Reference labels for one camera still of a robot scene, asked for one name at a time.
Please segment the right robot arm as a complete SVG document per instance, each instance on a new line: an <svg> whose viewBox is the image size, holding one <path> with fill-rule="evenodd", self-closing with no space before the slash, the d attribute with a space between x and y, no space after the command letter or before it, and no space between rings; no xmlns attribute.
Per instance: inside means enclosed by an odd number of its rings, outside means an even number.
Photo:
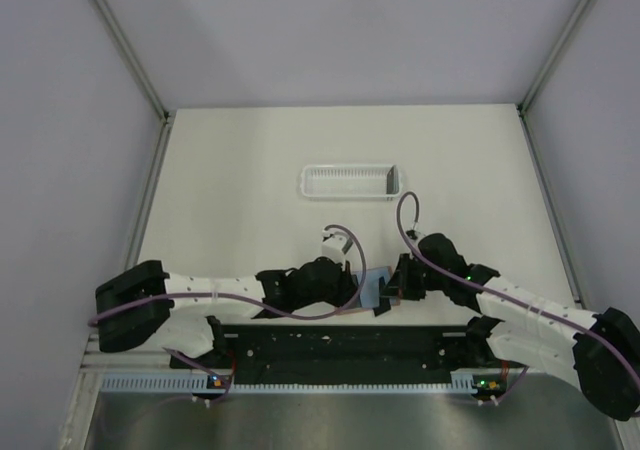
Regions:
<svg viewBox="0 0 640 450"><path fill-rule="evenodd" d="M511 283L497 270L469 263L441 233L411 231L383 298L419 301L442 292L476 312L466 350L476 364L496 359L532 367L580 390L606 416L639 415L639 329L623 311L572 308Z"/></svg>

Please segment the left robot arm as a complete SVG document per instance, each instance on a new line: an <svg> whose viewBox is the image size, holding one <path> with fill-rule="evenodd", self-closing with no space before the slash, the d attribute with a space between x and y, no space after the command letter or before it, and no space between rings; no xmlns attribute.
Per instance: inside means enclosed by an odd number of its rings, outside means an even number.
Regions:
<svg viewBox="0 0 640 450"><path fill-rule="evenodd" d="M339 313L360 293L349 264L327 257L242 278L184 276L166 271L159 260L148 260L96 289L97 314L90 324L103 353L152 344L212 367L227 352L225 340L214 333L215 323L299 320L301 310L318 303Z"/></svg>

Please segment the brown leather card holder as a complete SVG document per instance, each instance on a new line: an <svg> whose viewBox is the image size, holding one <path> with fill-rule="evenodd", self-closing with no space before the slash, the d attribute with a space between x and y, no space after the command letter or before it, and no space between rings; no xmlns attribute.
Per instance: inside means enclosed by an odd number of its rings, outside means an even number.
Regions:
<svg viewBox="0 0 640 450"><path fill-rule="evenodd" d="M390 267L376 267L367 271L364 279L364 287L359 300L350 305L346 314L371 312L375 317L389 312L393 307L399 306L398 298L381 297L380 291L390 281L392 276Z"/></svg>

